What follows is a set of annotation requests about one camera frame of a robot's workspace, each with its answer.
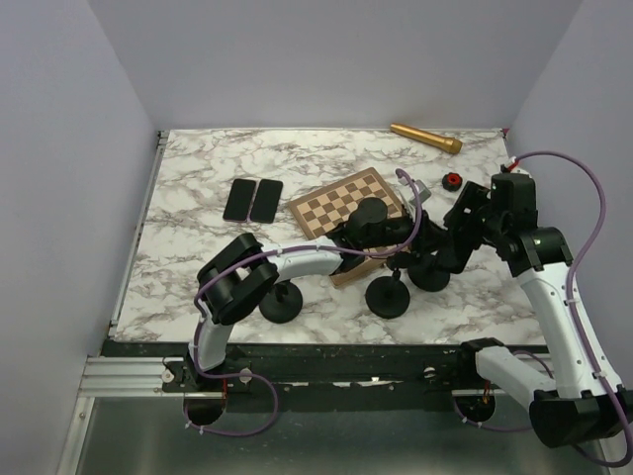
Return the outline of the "black phone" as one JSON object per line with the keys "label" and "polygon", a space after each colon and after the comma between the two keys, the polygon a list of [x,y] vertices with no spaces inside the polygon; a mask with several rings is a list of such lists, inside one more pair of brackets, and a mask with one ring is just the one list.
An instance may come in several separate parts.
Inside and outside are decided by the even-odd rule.
{"label": "black phone", "polygon": [[228,222],[245,222],[256,189],[256,182],[251,179],[236,178],[233,180],[223,213]]}
{"label": "black phone", "polygon": [[254,223],[272,224],[278,210],[282,190],[282,181],[262,179],[255,193],[249,220]]}

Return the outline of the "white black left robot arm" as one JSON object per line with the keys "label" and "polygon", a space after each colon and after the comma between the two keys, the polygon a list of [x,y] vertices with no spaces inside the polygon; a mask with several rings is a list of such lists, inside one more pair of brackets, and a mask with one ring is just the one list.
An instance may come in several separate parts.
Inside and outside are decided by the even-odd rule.
{"label": "white black left robot arm", "polygon": [[431,253],[448,232],[417,206],[414,214],[388,216],[379,198],[360,202],[347,220],[325,235],[295,244],[264,244],[251,233],[235,238],[198,273],[194,305],[201,312],[185,378],[199,391],[212,389],[226,358],[233,326],[259,305],[273,306],[278,295],[291,298],[296,315],[302,296],[289,282],[310,275],[336,275],[356,268],[367,257],[390,257],[409,248]]}

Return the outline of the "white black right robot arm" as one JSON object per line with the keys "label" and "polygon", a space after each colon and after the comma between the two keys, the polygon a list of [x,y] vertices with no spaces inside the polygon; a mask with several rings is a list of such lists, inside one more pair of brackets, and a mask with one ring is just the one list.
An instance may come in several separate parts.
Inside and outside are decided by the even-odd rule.
{"label": "white black right robot arm", "polygon": [[539,373],[493,337],[461,344],[455,375],[475,388],[489,381],[529,415],[550,448],[610,438],[632,421],[632,393],[604,354],[575,283],[563,234],[538,224],[536,186],[524,174],[500,173],[484,187],[464,185],[444,217],[448,246],[438,268],[458,273],[472,252],[492,247],[525,293],[549,349],[553,377]]}

